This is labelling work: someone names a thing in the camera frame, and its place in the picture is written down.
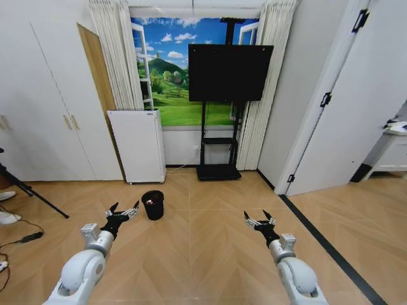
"white air purifier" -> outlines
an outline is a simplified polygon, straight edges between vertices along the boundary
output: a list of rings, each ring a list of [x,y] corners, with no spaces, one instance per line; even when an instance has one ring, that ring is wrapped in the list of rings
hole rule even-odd
[[[160,110],[108,111],[126,182],[164,182]]]

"door hinge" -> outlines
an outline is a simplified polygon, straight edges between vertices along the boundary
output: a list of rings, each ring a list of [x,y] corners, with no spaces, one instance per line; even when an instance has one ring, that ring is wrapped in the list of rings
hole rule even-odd
[[[331,92],[325,93],[324,97],[322,98],[320,106],[321,107],[327,106],[329,104],[329,102],[331,101],[331,98],[332,98],[332,93]]]
[[[293,174],[291,174],[290,176],[288,176],[287,182],[291,183],[292,181],[294,181],[294,179],[295,179],[295,176]]]
[[[352,33],[357,33],[357,31],[363,27],[369,17],[369,14],[370,13],[368,12],[367,8],[359,12],[359,16],[357,17],[354,28],[352,29]]]

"white curtain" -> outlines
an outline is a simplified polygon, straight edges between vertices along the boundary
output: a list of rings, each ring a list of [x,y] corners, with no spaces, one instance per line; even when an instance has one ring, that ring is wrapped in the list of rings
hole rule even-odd
[[[245,106],[237,156],[238,170],[257,169],[296,2],[269,0],[261,9],[256,44],[273,45],[274,49],[262,99]]]
[[[144,109],[127,1],[88,2],[102,46],[116,108]]]

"black trash can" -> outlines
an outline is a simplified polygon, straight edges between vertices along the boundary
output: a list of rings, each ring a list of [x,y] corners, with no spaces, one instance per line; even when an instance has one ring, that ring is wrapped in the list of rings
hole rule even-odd
[[[141,197],[148,219],[158,220],[164,215],[164,194],[160,191],[150,191]]]

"window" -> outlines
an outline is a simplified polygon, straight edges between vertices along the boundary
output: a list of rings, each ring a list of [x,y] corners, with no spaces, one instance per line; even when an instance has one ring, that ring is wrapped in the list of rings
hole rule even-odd
[[[237,24],[234,43],[243,31],[246,44],[254,44],[257,26],[256,19]],[[132,28],[145,108],[159,108],[163,125],[200,125],[202,104],[189,101],[188,44],[224,44],[226,24],[220,18],[132,18]],[[229,103],[207,105],[208,125],[233,124]]]

